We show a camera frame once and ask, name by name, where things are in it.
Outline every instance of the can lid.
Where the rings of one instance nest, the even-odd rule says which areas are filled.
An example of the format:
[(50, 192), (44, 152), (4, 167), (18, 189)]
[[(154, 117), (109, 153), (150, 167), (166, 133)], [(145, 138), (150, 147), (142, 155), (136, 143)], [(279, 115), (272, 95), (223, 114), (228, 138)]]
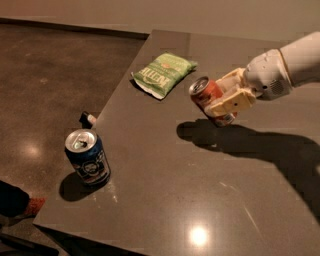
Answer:
[(198, 78), (189, 88), (190, 95), (196, 95), (199, 92), (203, 91), (209, 82), (209, 78), (207, 76), (203, 76)]
[(97, 141), (97, 134), (89, 129), (72, 132), (66, 139), (66, 148), (74, 153), (82, 153), (91, 149)]

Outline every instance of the chip bag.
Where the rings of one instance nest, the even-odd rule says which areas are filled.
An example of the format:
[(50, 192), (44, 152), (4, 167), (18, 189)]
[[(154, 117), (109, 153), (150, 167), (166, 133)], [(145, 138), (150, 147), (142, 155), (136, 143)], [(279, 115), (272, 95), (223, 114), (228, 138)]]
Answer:
[(194, 61), (163, 53), (132, 76), (139, 87), (161, 100), (196, 66)]

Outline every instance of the aluminum can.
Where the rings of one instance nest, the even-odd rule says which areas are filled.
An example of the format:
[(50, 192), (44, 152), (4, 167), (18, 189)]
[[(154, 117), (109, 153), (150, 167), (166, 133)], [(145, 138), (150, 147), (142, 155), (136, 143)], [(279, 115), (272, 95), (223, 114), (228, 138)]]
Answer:
[(109, 164), (102, 141), (93, 130), (72, 132), (66, 139), (65, 153), (85, 185), (98, 186), (108, 182)]
[(191, 100), (202, 110), (202, 112), (216, 126), (224, 127), (230, 125), (236, 118), (237, 113), (230, 113), (223, 116), (212, 117), (205, 113), (205, 108), (214, 100), (222, 97), (223, 92), (215, 81), (210, 80), (207, 76), (197, 79), (189, 88)]

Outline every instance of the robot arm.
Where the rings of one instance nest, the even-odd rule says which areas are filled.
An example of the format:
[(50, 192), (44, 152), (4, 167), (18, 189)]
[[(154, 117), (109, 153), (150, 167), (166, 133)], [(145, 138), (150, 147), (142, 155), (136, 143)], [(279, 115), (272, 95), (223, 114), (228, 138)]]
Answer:
[(255, 57), (217, 80), (224, 95), (205, 110), (220, 116), (250, 108), (255, 99), (274, 100), (293, 88), (320, 81), (320, 32)]

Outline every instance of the red can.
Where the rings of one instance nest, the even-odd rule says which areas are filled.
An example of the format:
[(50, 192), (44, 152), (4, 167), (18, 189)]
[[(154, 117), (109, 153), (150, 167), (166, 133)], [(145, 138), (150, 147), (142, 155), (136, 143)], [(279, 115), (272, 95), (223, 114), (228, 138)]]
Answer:
[(196, 103), (208, 119), (218, 127), (224, 127), (231, 124), (237, 116), (237, 113), (230, 113), (223, 116), (212, 117), (204, 112), (204, 109), (209, 106), (211, 102), (221, 98), (223, 95), (222, 90), (216, 82), (209, 80), (206, 76), (200, 77), (190, 86), (189, 94), (191, 100)]

